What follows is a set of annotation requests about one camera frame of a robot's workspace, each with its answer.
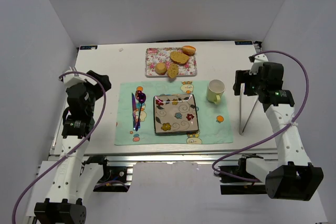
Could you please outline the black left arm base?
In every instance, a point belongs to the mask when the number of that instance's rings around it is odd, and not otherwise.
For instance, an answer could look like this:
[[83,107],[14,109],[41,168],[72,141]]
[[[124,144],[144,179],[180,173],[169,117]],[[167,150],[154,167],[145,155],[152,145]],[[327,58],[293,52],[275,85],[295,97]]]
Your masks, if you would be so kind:
[[82,162],[82,172],[85,166],[98,164],[102,169],[102,177],[98,180],[94,192],[126,193],[131,184],[132,168],[125,165],[114,165],[105,156],[91,156]]

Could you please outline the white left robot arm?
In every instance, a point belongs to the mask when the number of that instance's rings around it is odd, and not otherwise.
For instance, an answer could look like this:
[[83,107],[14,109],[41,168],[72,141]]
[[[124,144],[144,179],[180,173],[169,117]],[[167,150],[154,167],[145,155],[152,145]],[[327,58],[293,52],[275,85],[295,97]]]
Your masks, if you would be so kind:
[[103,162],[83,163],[90,137],[100,120],[95,120],[95,102],[106,98],[112,84],[107,75],[92,70],[70,69],[60,77],[66,86],[67,104],[62,115],[62,149],[56,173],[43,202],[35,204],[40,223],[84,223],[85,200],[104,175]]

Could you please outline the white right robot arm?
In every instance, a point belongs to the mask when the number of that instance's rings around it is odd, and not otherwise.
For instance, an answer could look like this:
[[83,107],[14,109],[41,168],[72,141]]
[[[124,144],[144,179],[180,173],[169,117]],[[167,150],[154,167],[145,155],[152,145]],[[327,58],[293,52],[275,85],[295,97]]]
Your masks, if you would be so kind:
[[309,201],[323,180],[323,171],[312,165],[297,126],[292,122],[294,100],[282,88],[284,68],[279,63],[264,62],[255,72],[237,70],[233,86],[235,95],[256,95],[262,104],[272,131],[276,134],[278,167],[271,170],[256,154],[244,155],[238,161],[238,175],[251,175],[265,184],[272,199]]

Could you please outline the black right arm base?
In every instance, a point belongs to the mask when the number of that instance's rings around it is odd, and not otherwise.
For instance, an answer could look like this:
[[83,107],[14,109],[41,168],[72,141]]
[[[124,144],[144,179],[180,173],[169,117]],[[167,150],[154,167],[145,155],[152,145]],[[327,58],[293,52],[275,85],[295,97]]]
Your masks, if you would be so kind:
[[221,178],[222,194],[267,194],[266,177],[270,166],[257,154],[242,155],[236,166],[220,166],[214,172]]

